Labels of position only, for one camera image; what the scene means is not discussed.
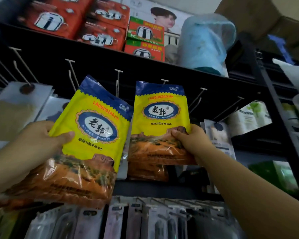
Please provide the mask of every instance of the poster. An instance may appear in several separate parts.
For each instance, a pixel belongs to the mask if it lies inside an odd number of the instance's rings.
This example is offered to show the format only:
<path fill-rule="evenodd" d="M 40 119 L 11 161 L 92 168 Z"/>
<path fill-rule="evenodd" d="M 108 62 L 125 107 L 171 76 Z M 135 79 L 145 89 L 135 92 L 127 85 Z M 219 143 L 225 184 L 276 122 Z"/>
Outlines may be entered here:
<path fill-rule="evenodd" d="M 130 16 L 163 26 L 165 32 L 180 34 L 184 21 L 192 16 L 148 0 L 122 0 L 130 7 Z"/>

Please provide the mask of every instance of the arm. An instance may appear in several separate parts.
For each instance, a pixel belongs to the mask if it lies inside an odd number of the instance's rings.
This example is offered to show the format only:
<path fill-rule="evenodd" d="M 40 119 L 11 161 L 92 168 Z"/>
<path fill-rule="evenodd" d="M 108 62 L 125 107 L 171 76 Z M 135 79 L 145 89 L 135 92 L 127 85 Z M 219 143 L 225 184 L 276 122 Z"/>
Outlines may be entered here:
<path fill-rule="evenodd" d="M 28 124 L 16 137 L 0 149 L 0 193 L 22 181 L 31 169 L 55 155 L 64 144 L 70 142 L 74 132 L 50 137 L 53 122 Z"/>
<path fill-rule="evenodd" d="M 249 238 L 299 238 L 299 201 L 216 149 L 199 126 L 172 135 L 206 168 Z"/>

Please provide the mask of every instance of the yellow package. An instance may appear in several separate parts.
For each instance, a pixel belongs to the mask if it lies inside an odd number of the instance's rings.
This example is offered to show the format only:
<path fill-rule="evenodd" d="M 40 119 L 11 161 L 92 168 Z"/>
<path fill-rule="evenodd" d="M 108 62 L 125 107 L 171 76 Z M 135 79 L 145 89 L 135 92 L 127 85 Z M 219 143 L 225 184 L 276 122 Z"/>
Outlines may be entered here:
<path fill-rule="evenodd" d="M 171 135 L 172 130 L 191 132 L 182 86 L 137 81 L 133 116 L 129 161 L 196 164 L 181 142 Z"/>
<path fill-rule="evenodd" d="M 132 106 L 85 77 L 49 132 L 74 131 L 74 139 L 7 193 L 94 208 L 110 202 L 132 114 Z"/>

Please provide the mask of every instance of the blue logo oval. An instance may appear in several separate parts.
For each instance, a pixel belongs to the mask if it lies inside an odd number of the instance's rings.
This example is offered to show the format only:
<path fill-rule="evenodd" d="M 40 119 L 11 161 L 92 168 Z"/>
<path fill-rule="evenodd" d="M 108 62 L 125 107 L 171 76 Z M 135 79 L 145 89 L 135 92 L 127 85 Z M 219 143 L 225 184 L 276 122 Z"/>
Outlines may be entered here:
<path fill-rule="evenodd" d="M 180 107 L 173 102 L 154 102 L 143 109 L 143 115 L 150 119 L 169 120 L 178 115 Z"/>
<path fill-rule="evenodd" d="M 114 124 L 100 113 L 81 111 L 76 115 L 81 132 L 86 133 L 101 142 L 113 142 L 117 139 L 117 129 Z"/>

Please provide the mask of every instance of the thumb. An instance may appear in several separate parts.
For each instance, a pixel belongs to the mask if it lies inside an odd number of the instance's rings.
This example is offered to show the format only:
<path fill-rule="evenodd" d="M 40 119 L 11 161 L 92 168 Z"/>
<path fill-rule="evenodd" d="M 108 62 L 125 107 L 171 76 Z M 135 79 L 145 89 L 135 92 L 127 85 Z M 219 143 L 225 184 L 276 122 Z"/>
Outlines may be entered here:
<path fill-rule="evenodd" d="M 186 135 L 184 133 L 181 133 L 180 131 L 177 131 L 177 130 L 172 130 L 171 131 L 171 134 L 176 138 L 178 139 L 179 141 L 183 141 L 186 137 Z"/>
<path fill-rule="evenodd" d="M 72 141 L 74 136 L 75 136 L 75 132 L 67 132 L 55 137 L 55 140 L 59 145 L 64 145 Z"/>

